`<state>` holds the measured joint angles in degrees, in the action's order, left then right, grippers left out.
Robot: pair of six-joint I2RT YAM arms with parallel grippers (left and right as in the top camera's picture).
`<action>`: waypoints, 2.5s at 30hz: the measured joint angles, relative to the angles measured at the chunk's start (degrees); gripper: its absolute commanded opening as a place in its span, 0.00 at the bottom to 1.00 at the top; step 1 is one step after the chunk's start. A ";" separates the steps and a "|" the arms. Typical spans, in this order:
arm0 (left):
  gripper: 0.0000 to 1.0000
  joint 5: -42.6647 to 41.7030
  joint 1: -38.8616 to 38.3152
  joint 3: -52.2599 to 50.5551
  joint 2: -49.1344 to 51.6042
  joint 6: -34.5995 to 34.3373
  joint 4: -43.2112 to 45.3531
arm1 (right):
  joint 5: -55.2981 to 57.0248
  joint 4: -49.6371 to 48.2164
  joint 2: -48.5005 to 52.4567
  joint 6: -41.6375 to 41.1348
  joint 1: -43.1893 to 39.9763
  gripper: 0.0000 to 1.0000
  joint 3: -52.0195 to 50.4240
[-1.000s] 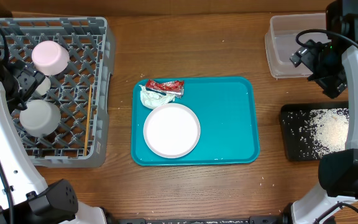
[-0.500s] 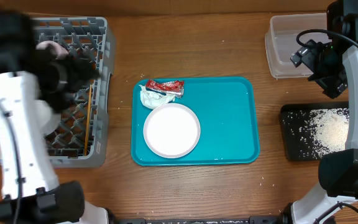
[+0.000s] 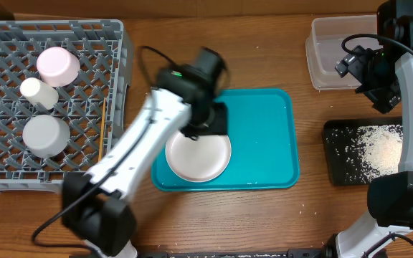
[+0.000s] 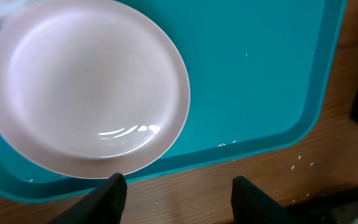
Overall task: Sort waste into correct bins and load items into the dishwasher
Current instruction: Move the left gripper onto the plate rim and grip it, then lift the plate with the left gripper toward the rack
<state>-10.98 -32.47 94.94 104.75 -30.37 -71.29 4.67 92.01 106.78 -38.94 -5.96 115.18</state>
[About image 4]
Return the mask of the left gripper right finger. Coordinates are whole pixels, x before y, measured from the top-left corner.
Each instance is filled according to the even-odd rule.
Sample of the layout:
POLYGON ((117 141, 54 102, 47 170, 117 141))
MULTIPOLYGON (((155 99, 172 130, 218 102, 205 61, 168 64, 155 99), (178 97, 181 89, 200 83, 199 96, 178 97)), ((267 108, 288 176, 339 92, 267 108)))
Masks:
POLYGON ((243 176, 232 180, 231 206, 234 223, 297 223, 296 217, 243 176))

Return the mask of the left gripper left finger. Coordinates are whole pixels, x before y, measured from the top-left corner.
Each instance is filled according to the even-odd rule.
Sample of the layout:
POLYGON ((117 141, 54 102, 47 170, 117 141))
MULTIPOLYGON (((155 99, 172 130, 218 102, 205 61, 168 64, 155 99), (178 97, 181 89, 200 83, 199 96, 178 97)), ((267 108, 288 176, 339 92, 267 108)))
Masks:
POLYGON ((126 180, 122 174, 115 173, 105 183, 48 223, 120 223, 126 197, 126 180))

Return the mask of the large white plate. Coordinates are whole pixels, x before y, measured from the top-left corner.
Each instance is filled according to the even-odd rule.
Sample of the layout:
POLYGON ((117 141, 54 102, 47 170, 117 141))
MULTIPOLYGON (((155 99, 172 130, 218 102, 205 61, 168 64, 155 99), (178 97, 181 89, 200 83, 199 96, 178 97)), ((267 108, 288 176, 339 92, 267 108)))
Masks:
POLYGON ((45 1, 0 26, 0 135, 26 159, 83 179, 164 155, 190 83, 169 36, 117 1, 45 1))

